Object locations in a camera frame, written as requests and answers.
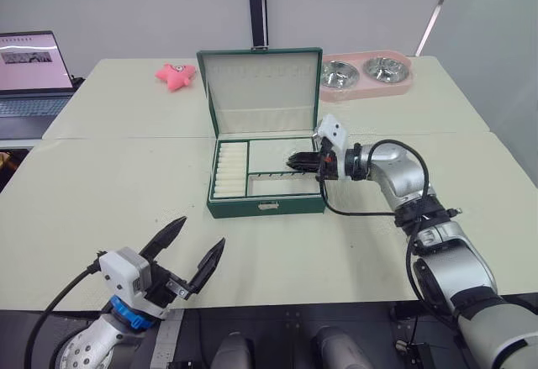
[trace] laptop screen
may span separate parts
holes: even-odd
[[[51,31],[0,34],[0,92],[72,92]]]

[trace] blue ring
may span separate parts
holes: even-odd
[[[133,329],[149,329],[155,323],[155,321],[149,321],[143,316],[133,313],[129,306],[127,306],[116,295],[110,298],[110,303],[113,305],[116,312],[118,312],[122,317],[124,317],[125,319],[127,319],[127,321],[130,322]]]

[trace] green jewelry box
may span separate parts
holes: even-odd
[[[208,190],[214,218],[321,213],[313,173],[286,165],[315,150],[322,50],[199,51],[215,131]]]

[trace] double pet bowl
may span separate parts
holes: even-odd
[[[326,55],[321,71],[321,99],[336,102],[403,94],[411,85],[410,67],[410,60],[395,51]]]

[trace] open box lid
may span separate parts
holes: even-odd
[[[199,51],[215,135],[312,131],[322,50]]]

